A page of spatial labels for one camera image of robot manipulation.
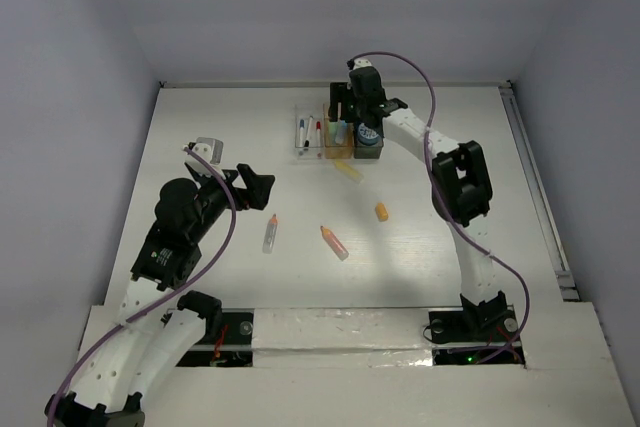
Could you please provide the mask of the orange tip clear highlighter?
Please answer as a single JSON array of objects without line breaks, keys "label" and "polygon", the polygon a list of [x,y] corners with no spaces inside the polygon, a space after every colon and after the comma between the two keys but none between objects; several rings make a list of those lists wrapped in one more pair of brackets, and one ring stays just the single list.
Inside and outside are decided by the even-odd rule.
[{"label": "orange tip clear highlighter", "polygon": [[278,228],[278,218],[276,214],[273,214],[266,226],[263,245],[262,245],[263,253],[271,254],[273,252],[273,247],[274,247],[275,239],[277,235],[277,228]]}]

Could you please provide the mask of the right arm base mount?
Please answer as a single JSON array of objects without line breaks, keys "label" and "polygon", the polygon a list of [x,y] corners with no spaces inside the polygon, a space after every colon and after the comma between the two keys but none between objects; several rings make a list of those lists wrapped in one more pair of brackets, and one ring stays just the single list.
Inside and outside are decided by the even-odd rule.
[{"label": "right arm base mount", "polygon": [[432,345],[435,365],[525,364],[515,336],[519,324],[502,291],[478,304],[460,295],[460,302],[459,308],[429,312],[422,335]]}]

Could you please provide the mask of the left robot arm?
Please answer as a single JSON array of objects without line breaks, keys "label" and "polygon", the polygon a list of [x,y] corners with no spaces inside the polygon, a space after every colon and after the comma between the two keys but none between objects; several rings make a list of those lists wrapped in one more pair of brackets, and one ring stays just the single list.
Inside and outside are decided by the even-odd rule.
[{"label": "left robot arm", "polygon": [[225,212],[266,208],[275,183],[248,165],[185,164],[164,184],[110,330],[77,361],[50,398],[50,426],[141,426],[153,394],[198,341],[224,335],[222,303],[192,285],[200,241]]}]

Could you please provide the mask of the blue capped white pen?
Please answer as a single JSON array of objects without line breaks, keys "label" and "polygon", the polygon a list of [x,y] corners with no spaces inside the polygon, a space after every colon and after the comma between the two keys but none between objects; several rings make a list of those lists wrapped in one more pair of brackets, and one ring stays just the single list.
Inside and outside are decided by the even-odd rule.
[{"label": "blue capped white pen", "polygon": [[299,120],[297,147],[304,148],[306,142],[306,122],[303,118]]}]

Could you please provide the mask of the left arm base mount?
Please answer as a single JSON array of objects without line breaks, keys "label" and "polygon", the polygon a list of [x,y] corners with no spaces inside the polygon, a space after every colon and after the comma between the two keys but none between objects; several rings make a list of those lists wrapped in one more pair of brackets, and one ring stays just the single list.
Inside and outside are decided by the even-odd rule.
[{"label": "left arm base mount", "polygon": [[253,310],[225,310],[217,337],[205,337],[178,361],[183,368],[235,368],[253,365]]}]

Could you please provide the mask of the blue highlighter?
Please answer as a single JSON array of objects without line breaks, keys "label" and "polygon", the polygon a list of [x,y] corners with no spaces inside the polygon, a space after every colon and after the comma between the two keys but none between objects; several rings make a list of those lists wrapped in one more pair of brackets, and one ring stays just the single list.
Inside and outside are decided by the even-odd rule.
[{"label": "blue highlighter", "polygon": [[335,143],[337,145],[344,145],[347,139],[348,124],[345,121],[338,122],[337,134],[335,137]]}]

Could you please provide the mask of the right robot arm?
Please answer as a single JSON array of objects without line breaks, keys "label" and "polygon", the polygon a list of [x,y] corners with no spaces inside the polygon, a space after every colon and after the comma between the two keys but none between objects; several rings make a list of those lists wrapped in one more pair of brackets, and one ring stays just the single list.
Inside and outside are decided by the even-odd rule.
[{"label": "right robot arm", "polygon": [[408,104],[386,96],[379,71],[364,57],[348,62],[349,80],[330,84],[329,117],[375,131],[425,163],[432,202],[454,240],[461,275],[460,326],[470,338],[491,333],[507,313],[495,280],[486,216],[493,188],[482,147],[436,132]]}]

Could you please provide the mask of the black capped white pen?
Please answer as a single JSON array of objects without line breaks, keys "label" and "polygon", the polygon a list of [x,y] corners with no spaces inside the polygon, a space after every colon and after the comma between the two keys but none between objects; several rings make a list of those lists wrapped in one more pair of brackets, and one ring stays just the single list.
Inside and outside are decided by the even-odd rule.
[{"label": "black capped white pen", "polygon": [[311,146],[311,142],[315,132],[314,121],[315,121],[314,117],[310,116],[306,122],[306,142],[304,147],[305,149],[308,149]]}]

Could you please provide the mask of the green highlighter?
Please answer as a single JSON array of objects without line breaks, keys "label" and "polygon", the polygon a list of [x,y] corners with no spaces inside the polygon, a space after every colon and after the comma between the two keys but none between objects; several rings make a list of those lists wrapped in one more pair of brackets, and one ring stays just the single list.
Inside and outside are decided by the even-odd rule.
[{"label": "green highlighter", "polygon": [[328,133],[329,141],[331,143],[335,142],[337,129],[338,129],[338,123],[337,122],[328,122],[328,124],[327,124],[327,133]]}]

